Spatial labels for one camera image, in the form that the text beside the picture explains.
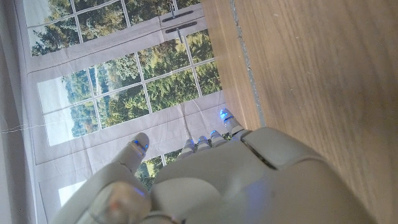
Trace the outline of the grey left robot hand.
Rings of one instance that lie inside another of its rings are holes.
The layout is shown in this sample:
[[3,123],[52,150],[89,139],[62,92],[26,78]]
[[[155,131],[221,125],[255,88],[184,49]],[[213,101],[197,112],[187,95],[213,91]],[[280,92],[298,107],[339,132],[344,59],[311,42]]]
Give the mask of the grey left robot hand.
[[54,223],[374,223],[315,150],[274,128],[251,131],[220,112],[217,131],[188,140],[146,189],[135,173],[149,138],[137,134],[90,177]]

